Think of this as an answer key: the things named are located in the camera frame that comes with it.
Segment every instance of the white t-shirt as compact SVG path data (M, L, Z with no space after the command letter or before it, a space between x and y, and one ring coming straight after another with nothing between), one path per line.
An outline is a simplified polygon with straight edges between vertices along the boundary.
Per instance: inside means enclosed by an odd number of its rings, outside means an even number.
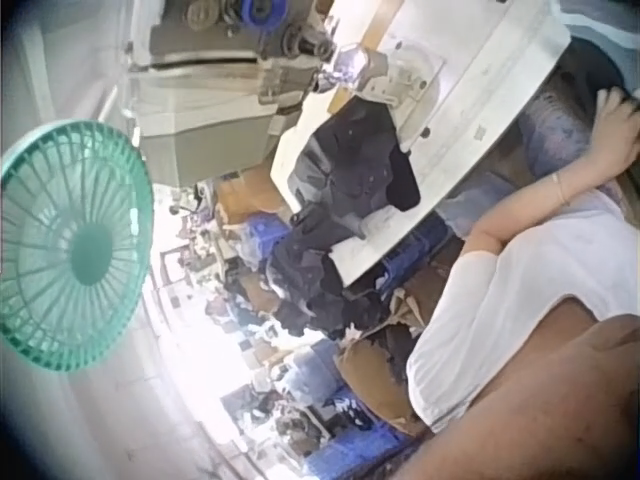
M461 417L566 297L598 320L640 314L639 248L639 232L594 191L518 235L499 256L458 259L407 364L416 413L434 432Z

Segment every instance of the blue plastic crate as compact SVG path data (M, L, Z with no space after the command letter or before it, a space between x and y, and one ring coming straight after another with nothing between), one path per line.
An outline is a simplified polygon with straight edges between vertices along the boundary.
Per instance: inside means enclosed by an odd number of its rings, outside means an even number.
M451 235L449 227L436 213L427 215L382 258L388 277L379 288L380 293L385 295L405 283L423 261L437 253Z
M347 430L305 460L318 480L337 480L407 445L410 438L381 423L370 431Z
M261 259L267 258L276 243L289 233L289 226L273 213L253 214L246 223Z

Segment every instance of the green fan guard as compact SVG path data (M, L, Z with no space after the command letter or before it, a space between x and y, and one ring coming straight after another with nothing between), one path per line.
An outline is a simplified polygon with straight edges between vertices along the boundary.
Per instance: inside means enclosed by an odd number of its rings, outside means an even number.
M149 270L153 193L140 153L98 122L46 125L5 155L1 196L2 335L49 370L96 362Z

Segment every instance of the jeans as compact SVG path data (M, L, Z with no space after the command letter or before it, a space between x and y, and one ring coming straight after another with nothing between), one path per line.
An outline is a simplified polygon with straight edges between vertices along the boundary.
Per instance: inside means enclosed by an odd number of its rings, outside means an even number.
M577 160L589 146L590 127L551 89L536 94L518 117L517 124L527 166L536 179ZM485 212L515 190L507 180L487 172L472 177L459 194L440 202L436 212L458 237L465 239ZM611 185L604 185L599 190L617 205L621 204Z

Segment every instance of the wall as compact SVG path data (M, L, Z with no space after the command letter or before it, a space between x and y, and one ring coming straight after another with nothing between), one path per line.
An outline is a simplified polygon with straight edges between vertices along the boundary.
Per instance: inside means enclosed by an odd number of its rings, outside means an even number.
M123 3L49 0L46 12L29 12L40 28L26 41L3 42L3 151L52 116L96 116L118 73ZM125 128L116 110L108 120ZM208 466L210 445L169 378L142 306L110 357L89 370L40 370L2 342L0 355L3 413L55 478L209 478L199 467Z

